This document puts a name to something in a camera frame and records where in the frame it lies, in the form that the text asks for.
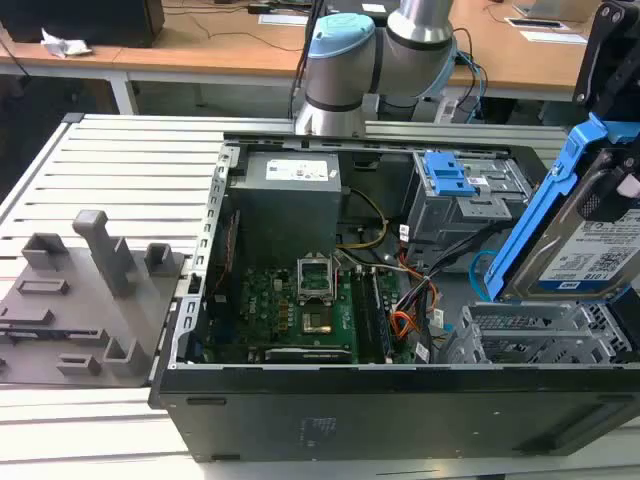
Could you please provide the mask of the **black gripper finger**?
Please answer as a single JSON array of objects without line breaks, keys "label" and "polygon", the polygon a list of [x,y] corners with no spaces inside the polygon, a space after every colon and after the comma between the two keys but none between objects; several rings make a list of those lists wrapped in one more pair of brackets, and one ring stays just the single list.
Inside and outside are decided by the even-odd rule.
[{"label": "black gripper finger", "polygon": [[606,52],[611,33],[592,31],[585,49],[577,77],[573,102],[584,108],[592,108],[603,94],[609,78]]}]

